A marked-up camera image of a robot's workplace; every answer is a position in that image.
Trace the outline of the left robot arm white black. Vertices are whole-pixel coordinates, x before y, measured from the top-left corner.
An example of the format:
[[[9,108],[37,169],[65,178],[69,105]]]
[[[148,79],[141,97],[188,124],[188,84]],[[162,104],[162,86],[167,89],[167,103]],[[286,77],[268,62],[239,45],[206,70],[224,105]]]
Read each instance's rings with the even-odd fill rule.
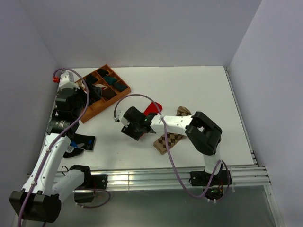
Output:
[[[58,218],[62,203],[77,188],[87,189],[92,184],[88,166],[73,165],[67,175],[54,183],[57,169],[64,154],[71,148],[80,119],[91,104],[91,95],[101,98],[101,93],[83,77],[85,88],[80,88],[74,76],[78,72],[63,68],[59,77],[55,108],[47,126],[45,144],[36,166],[20,191],[13,191],[9,202],[18,215],[17,226],[24,220],[53,223]]]

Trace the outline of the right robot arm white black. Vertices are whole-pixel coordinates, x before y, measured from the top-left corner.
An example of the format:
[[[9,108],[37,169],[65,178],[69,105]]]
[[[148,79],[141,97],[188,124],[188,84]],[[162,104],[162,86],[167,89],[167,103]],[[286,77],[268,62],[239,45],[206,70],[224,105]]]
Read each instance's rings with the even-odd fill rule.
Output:
[[[135,107],[116,113],[115,121],[123,124],[122,133],[139,140],[147,133],[174,133],[186,136],[196,150],[203,154],[205,180],[216,184],[222,177],[219,163],[220,153],[217,147],[221,142],[222,129],[202,112],[194,115],[162,116],[158,113],[144,115]]]

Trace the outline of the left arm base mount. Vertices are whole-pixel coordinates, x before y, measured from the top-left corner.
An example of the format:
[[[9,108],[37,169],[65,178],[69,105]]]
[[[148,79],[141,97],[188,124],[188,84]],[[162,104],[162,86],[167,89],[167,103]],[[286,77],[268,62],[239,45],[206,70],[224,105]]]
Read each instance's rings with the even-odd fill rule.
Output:
[[[96,191],[87,189],[103,189],[107,188],[108,175],[92,175],[90,182],[86,186],[79,186],[74,192],[74,201],[76,203],[90,203],[96,197]]]

